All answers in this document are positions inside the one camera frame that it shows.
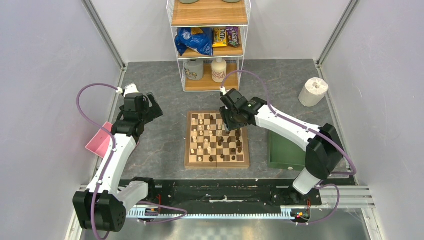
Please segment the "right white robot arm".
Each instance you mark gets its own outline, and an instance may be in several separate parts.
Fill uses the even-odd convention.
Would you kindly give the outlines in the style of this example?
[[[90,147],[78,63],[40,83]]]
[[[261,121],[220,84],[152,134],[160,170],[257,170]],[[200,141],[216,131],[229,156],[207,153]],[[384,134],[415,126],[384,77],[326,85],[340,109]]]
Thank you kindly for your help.
[[[340,137],[331,124],[318,126],[299,121],[261,98],[247,100],[234,88],[221,87],[220,100],[224,105],[219,112],[227,131],[256,126],[286,138],[305,152],[304,169],[288,191],[289,200],[296,205],[305,202],[309,192],[326,180],[345,157]]]

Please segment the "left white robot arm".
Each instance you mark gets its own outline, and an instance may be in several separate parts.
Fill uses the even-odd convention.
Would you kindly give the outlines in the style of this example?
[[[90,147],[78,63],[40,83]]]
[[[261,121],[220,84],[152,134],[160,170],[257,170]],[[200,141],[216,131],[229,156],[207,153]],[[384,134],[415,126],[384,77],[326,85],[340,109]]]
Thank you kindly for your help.
[[[154,95],[125,92],[116,122],[106,132],[103,161],[84,191],[77,191],[72,203],[80,226],[86,230],[119,232],[126,215],[139,201],[152,204],[157,198],[152,178],[136,177],[119,190],[125,165],[135,150],[145,125],[164,113]]]

